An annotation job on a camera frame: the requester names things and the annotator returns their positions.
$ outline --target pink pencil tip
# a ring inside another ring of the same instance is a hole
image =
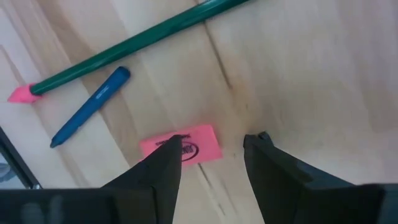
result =
[[[40,99],[41,96],[35,96],[30,92],[32,85],[33,83],[16,88],[7,101],[10,103],[33,103]]]

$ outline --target wooden surface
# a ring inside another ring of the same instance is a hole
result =
[[[0,0],[0,126],[45,188],[99,187],[141,159],[138,141],[210,123],[224,159],[183,170],[175,223],[262,223],[243,136],[355,184],[398,182],[398,3],[252,0],[12,105],[37,82],[198,4]],[[133,79],[56,150],[52,136],[119,65]]]

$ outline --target logo on eraser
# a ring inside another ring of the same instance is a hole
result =
[[[185,138],[191,138],[190,134],[184,134],[182,135],[182,139]],[[159,141],[156,143],[156,146],[161,146],[165,144],[167,140],[164,141]],[[188,141],[182,141],[182,158],[181,161],[189,161],[193,158],[195,158],[199,154],[199,146],[196,145],[193,142],[188,142]]]

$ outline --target pink eraser tip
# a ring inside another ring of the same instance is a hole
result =
[[[211,125],[201,125],[141,141],[144,157],[149,156],[173,135],[182,135],[182,165],[221,159],[223,153]]]
[[[30,87],[32,85],[34,85],[34,83],[16,88],[7,101],[10,103],[33,103],[40,99],[41,96],[33,95],[30,92]]]

